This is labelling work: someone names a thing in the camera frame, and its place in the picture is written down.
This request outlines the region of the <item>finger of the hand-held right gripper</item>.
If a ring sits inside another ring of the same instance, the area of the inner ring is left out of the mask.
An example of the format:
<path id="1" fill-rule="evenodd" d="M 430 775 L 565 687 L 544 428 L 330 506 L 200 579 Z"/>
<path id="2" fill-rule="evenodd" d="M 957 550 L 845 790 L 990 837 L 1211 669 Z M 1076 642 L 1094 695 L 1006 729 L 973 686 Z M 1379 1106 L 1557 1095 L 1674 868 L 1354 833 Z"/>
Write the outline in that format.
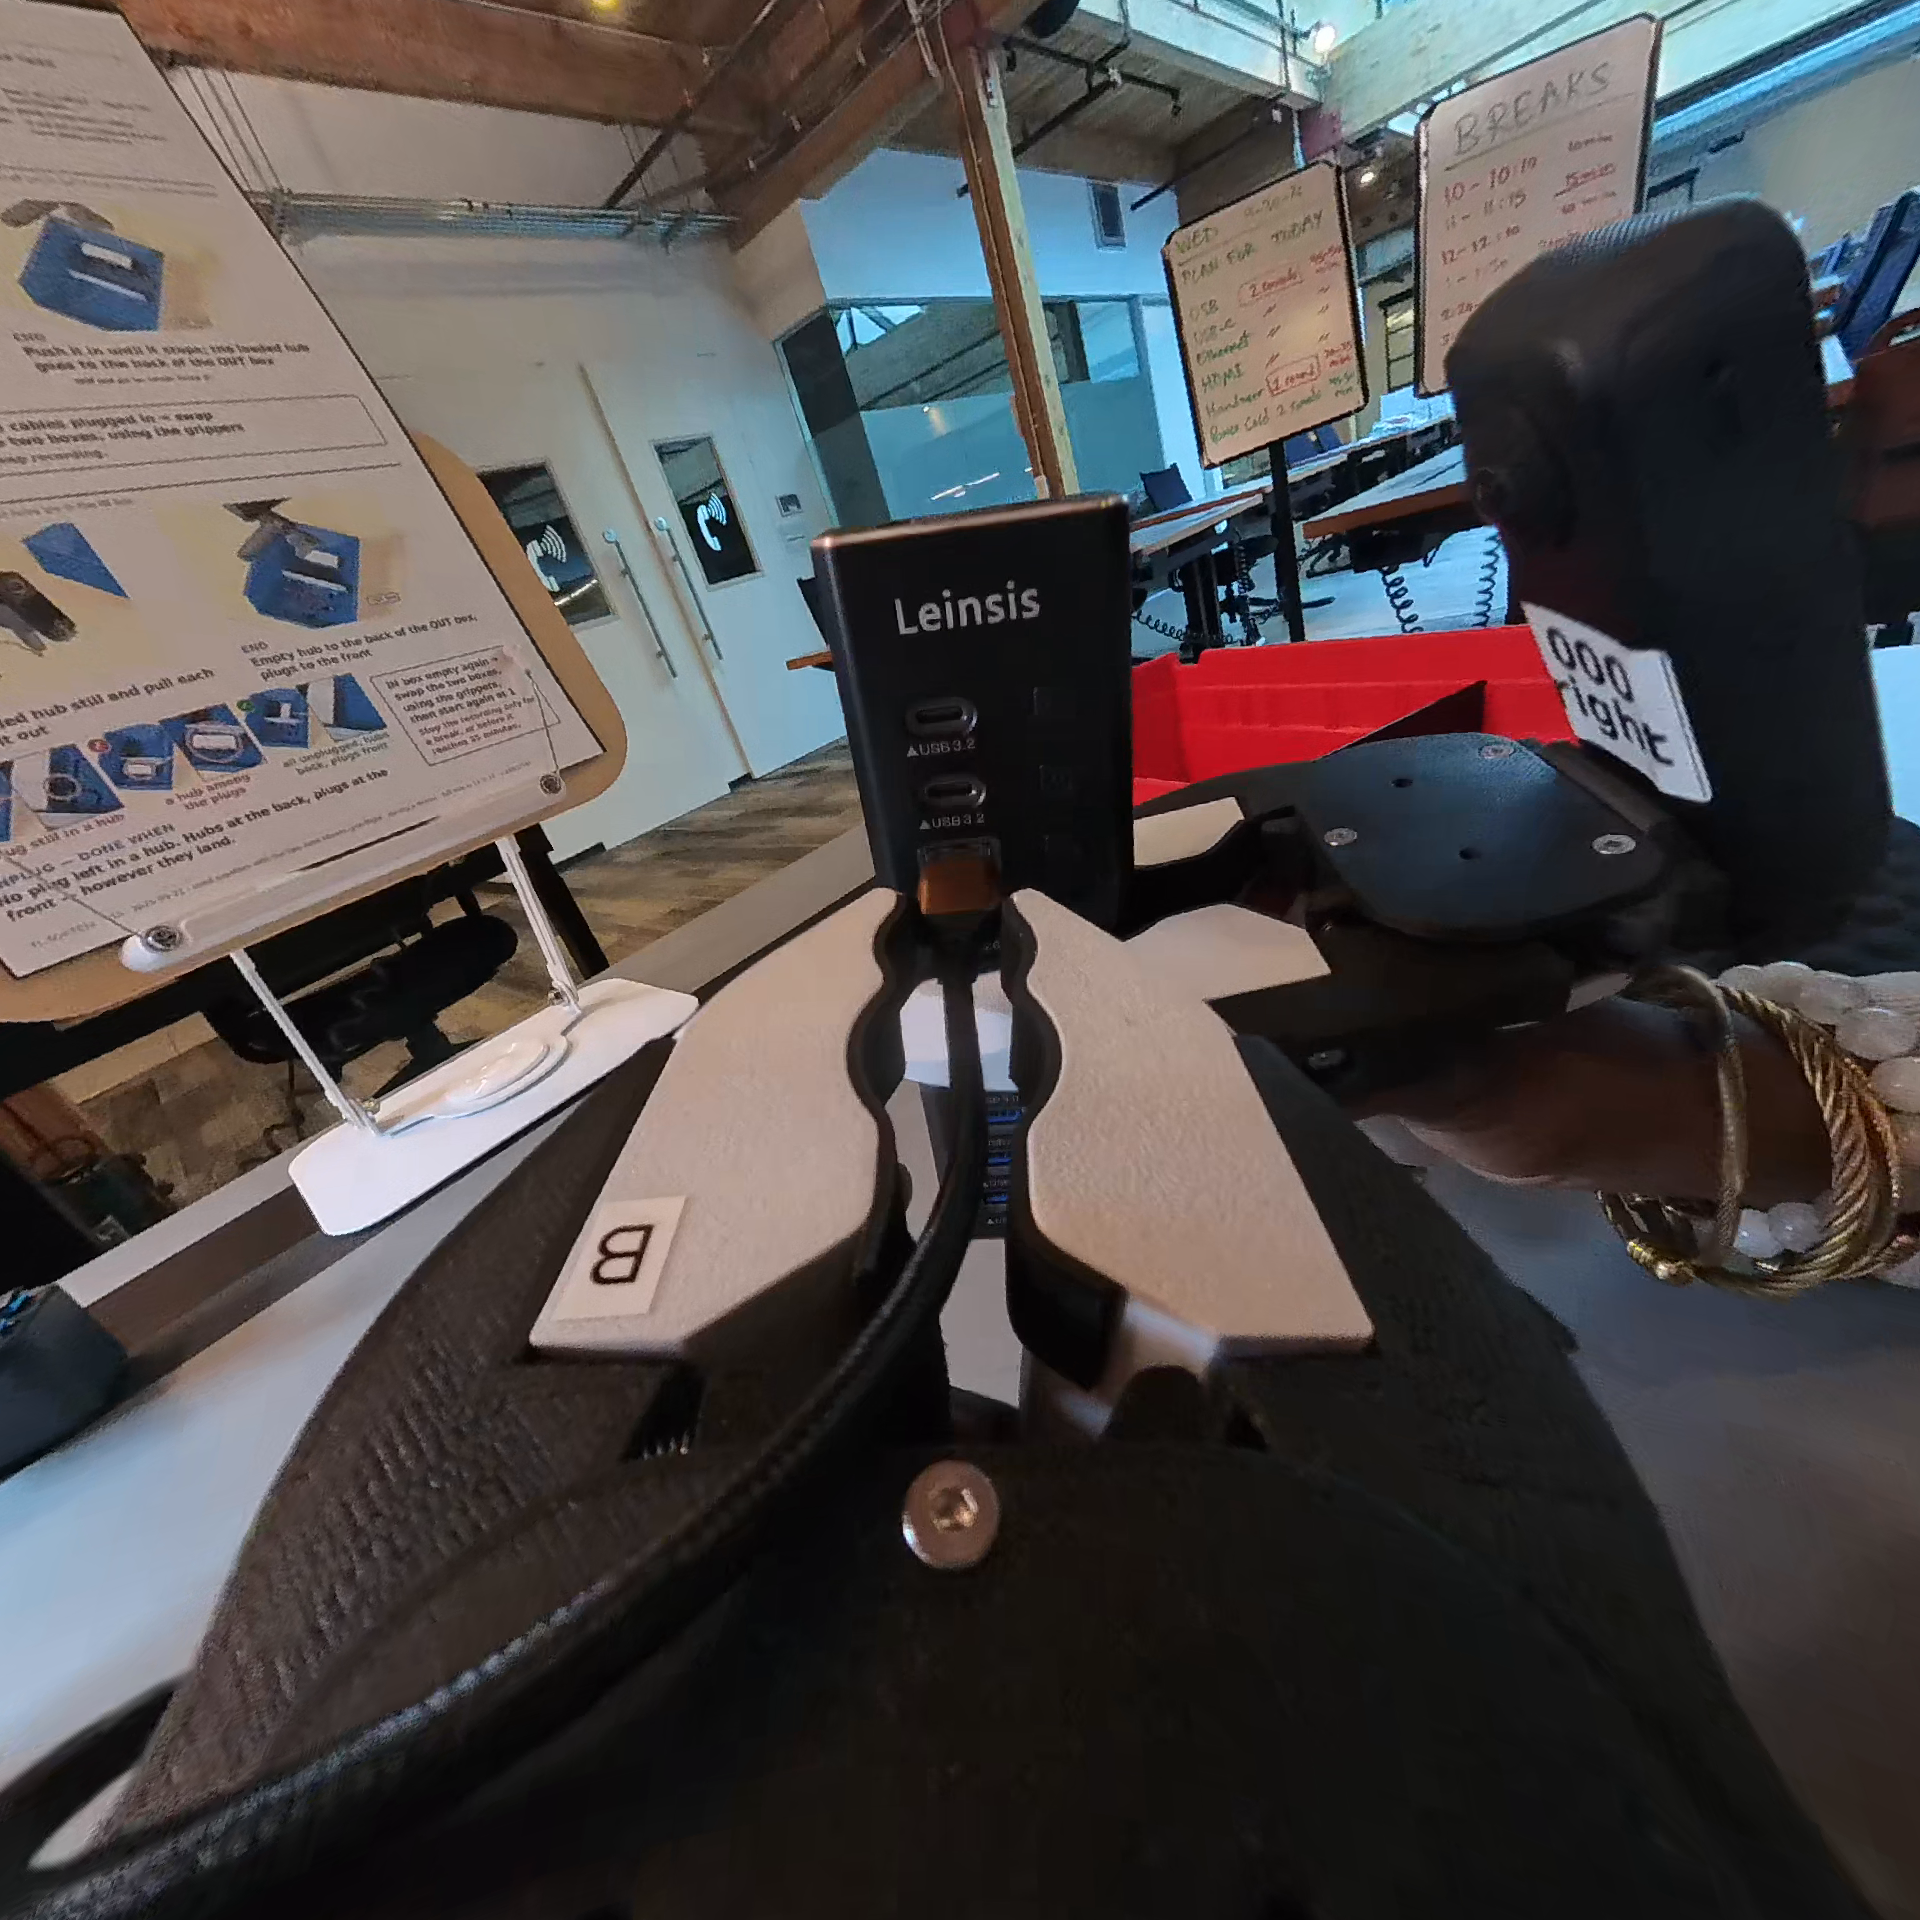
<path id="1" fill-rule="evenodd" d="M 1236 798 L 1200 801 L 1133 818 L 1137 874 L 1206 858 L 1244 825 Z"/>
<path id="2" fill-rule="evenodd" d="M 1149 1003 L 1217 1005 L 1332 979 L 1305 929 L 1257 913 L 1181 913 L 1125 950 L 1125 986 Z"/>

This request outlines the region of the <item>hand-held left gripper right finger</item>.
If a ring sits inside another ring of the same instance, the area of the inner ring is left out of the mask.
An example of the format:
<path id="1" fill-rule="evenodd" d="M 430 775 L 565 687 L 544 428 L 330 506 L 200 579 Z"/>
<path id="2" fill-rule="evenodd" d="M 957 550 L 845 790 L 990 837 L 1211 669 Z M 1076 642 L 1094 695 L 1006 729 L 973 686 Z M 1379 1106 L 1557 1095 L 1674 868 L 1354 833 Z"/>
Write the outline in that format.
<path id="1" fill-rule="evenodd" d="M 1149 1003 L 1122 940 L 1037 891 L 1002 915 L 1024 1134 L 1006 1306 L 1024 1388 L 1362 1353 L 1377 1325 L 1236 1037 Z"/>

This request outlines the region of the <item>black usb hub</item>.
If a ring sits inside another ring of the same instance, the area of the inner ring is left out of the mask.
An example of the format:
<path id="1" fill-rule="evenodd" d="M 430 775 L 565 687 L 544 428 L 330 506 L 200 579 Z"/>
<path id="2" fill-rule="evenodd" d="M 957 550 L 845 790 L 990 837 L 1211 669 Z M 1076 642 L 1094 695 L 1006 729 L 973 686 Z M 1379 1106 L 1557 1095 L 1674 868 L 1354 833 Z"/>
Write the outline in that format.
<path id="1" fill-rule="evenodd" d="M 880 977 L 910 993 L 939 949 L 1011 980 L 1024 1162 L 1006 1230 L 1068 1252 L 1068 1012 L 1050 933 L 1109 940 L 1133 889 L 1131 563 L 1113 493 L 912 519 L 813 547 L 878 885 Z"/>

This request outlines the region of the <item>person's right hand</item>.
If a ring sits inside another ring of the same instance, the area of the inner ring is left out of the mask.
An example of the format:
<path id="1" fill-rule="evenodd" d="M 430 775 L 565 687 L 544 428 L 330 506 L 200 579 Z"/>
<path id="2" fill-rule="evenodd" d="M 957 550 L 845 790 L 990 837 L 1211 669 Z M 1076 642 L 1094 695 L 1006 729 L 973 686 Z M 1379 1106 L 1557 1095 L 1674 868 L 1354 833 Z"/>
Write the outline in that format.
<path id="1" fill-rule="evenodd" d="M 1604 998 L 1497 1030 L 1347 1115 L 1497 1185 L 1704 1202 L 1721 1189 L 1716 1061 L 1700 1014 Z"/>

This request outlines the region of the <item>white sheet stand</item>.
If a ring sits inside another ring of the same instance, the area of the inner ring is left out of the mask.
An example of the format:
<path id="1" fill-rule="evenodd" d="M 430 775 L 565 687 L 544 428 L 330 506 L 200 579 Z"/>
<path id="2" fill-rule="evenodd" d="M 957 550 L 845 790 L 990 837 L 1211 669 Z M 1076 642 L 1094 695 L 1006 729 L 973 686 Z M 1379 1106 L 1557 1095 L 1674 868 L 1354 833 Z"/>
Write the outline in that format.
<path id="1" fill-rule="evenodd" d="M 289 1177 L 326 1236 L 370 1230 L 445 1187 L 501 1146 L 525 1134 L 587 1093 L 649 1045 L 672 1039 L 697 1012 L 697 998 L 598 977 L 579 982 L 560 933 L 538 899 L 518 838 L 496 838 L 518 908 L 536 933 L 548 980 L 548 1003 L 538 1014 L 430 1070 L 384 1109 L 353 1098 L 334 1070 L 299 1035 L 298 1022 L 267 987 L 248 949 L 232 962 L 258 1005 L 292 1043 L 315 1077 L 334 1127 L 302 1146 Z"/>

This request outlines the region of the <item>row of office desks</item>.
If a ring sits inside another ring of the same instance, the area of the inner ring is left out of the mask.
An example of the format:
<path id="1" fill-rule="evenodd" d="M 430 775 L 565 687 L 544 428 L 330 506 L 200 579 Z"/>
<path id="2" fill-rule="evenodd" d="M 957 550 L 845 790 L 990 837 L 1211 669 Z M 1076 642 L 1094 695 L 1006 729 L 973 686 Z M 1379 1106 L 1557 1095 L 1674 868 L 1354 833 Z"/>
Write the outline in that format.
<path id="1" fill-rule="evenodd" d="M 1272 481 L 1173 502 L 1177 471 L 1155 476 L 1163 500 L 1146 500 L 1131 526 L 1131 663 L 1184 663 L 1220 644 L 1290 641 L 1280 611 Z M 1288 471 L 1299 547 L 1304 629 L 1329 597 L 1308 590 L 1331 575 L 1379 575 L 1371 607 L 1398 634 L 1433 634 L 1437 615 L 1414 595 L 1414 573 L 1456 539 L 1476 537 L 1469 625 L 1504 607 L 1504 550 L 1481 519 L 1465 476 L 1456 423 L 1414 423 L 1313 455 Z"/>

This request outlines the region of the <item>black office chair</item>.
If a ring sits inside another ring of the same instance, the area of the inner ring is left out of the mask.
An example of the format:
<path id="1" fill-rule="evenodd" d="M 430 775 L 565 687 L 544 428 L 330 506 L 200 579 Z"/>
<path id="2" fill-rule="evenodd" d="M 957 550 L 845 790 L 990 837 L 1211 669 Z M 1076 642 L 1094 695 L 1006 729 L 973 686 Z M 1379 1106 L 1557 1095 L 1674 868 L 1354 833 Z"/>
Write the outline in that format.
<path id="1" fill-rule="evenodd" d="M 441 1017 L 506 970 L 517 946 L 518 934 L 506 919 L 461 913 L 330 977 L 318 964 L 275 977 L 258 962 L 258 971 L 325 1068 L 337 1071 L 384 1045 L 404 1045 L 408 1066 L 390 1082 L 395 1087 L 464 1049 L 441 1030 Z"/>

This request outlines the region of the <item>handwritten whiteboard on stand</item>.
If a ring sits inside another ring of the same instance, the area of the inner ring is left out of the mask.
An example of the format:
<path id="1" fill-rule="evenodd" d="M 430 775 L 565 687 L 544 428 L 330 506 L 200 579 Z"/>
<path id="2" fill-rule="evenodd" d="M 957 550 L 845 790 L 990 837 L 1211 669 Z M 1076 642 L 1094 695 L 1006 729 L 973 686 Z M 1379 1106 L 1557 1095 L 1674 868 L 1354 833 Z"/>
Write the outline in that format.
<path id="1" fill-rule="evenodd" d="M 1371 398 L 1347 185 L 1305 164 L 1177 228 L 1161 252 L 1197 460 L 1264 453 L 1288 635 L 1305 641 L 1285 443 Z"/>

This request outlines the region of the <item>instruction sheet on white stand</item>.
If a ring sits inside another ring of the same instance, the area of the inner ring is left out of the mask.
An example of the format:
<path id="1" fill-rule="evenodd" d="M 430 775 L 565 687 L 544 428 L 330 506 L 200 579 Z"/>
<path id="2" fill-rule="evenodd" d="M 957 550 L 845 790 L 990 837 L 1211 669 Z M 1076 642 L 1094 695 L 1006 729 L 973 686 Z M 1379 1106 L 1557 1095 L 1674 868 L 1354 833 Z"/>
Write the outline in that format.
<path id="1" fill-rule="evenodd" d="M 542 666 L 530 674 L 530 684 L 546 695 L 548 708 L 571 708 L 579 715 L 593 734 L 593 755 L 565 765 L 560 748 L 546 740 L 546 758 L 533 775 L 493 779 L 468 798 L 438 801 L 424 818 L 382 833 L 363 845 L 339 847 L 283 878 L 244 876 L 213 895 L 192 895 L 184 913 L 162 923 L 169 931 L 169 945 L 162 949 L 154 949 L 140 931 L 113 949 L 67 958 L 34 977 L 5 974 L 5 1025 L 78 1022 L 144 998 L 184 971 L 224 959 L 467 858 L 501 837 L 542 825 L 598 798 L 625 771 L 628 732 L 618 702 L 576 631 L 539 587 L 481 476 L 427 434 L 414 436 L 414 445 Z"/>

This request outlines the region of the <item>thin gold bangle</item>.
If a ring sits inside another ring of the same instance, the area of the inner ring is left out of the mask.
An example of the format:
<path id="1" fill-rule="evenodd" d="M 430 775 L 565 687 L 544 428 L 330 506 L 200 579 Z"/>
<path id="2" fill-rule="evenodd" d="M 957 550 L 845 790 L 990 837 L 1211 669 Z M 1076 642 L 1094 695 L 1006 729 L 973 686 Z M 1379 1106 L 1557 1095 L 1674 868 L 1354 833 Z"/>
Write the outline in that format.
<path id="1" fill-rule="evenodd" d="M 1713 1055 L 1716 1085 L 1716 1191 L 1709 1211 L 1657 1196 L 1602 1201 L 1627 1252 L 1667 1284 L 1720 1282 L 1733 1270 L 1750 1170 L 1748 1093 L 1738 1034 L 1738 989 L 1693 966 L 1636 977 L 1627 997 L 1686 1014 Z"/>

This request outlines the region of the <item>door with phone sign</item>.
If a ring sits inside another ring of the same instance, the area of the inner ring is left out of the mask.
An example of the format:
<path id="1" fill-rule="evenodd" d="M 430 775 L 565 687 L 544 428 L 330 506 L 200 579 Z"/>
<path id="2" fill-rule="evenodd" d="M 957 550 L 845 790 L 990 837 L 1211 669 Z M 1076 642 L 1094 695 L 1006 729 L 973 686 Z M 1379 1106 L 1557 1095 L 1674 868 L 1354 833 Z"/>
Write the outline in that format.
<path id="1" fill-rule="evenodd" d="M 761 565 L 714 434 L 652 438 L 654 535 L 746 771 L 770 769 L 757 666 Z"/>

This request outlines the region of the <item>wooden column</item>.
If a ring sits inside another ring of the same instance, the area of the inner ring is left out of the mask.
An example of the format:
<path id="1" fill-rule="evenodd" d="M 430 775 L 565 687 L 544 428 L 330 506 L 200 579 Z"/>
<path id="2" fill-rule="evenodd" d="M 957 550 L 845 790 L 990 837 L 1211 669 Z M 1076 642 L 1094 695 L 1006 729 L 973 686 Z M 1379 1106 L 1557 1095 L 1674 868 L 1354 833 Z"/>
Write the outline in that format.
<path id="1" fill-rule="evenodd" d="M 1000 45 L 987 11 L 971 2 L 947 5 L 942 47 L 957 150 L 1012 379 L 1014 420 L 1037 495 L 1072 495 L 1082 491 L 1082 483 L 1024 217 Z"/>

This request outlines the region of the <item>twisted gold bangle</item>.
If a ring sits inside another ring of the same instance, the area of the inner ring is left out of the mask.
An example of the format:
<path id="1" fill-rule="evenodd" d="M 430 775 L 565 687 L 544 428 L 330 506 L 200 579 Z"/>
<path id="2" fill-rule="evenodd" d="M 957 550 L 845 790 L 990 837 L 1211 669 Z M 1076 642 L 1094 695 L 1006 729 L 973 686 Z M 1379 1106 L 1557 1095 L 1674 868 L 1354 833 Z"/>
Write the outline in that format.
<path id="1" fill-rule="evenodd" d="M 1734 989 L 1738 1019 L 1768 1030 L 1792 1055 L 1820 1109 L 1829 1139 L 1832 1202 L 1810 1247 L 1761 1254 L 1747 1252 L 1738 1236 L 1730 1276 L 1704 1286 L 1788 1301 L 1834 1282 L 1890 1277 L 1915 1258 L 1915 1214 L 1904 1211 L 1907 1163 L 1893 1109 L 1873 1087 L 1867 1070 L 1813 1019 L 1748 989 L 1725 987 Z M 1629 1194 L 1600 1196 L 1600 1211 L 1614 1233 L 1602 1201 L 1618 1196 Z"/>

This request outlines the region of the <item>dark blue box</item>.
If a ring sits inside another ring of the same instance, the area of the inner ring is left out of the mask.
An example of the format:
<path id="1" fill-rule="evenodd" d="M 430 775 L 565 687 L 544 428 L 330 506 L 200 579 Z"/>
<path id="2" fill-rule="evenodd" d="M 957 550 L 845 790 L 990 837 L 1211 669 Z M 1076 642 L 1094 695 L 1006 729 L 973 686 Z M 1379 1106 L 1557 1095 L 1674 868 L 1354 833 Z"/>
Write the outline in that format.
<path id="1" fill-rule="evenodd" d="M 3 1301 L 3 1477 L 98 1419 L 129 1378 L 129 1349 L 60 1284 Z"/>

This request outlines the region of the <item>printed instruction sheet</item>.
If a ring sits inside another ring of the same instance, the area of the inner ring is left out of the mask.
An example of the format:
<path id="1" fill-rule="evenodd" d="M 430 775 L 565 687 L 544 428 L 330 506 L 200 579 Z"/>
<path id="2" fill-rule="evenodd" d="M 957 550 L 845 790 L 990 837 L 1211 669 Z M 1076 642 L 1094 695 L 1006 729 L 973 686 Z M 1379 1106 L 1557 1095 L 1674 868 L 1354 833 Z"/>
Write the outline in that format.
<path id="1" fill-rule="evenodd" d="M 601 746 L 133 30 L 5 5 L 5 970 Z"/>

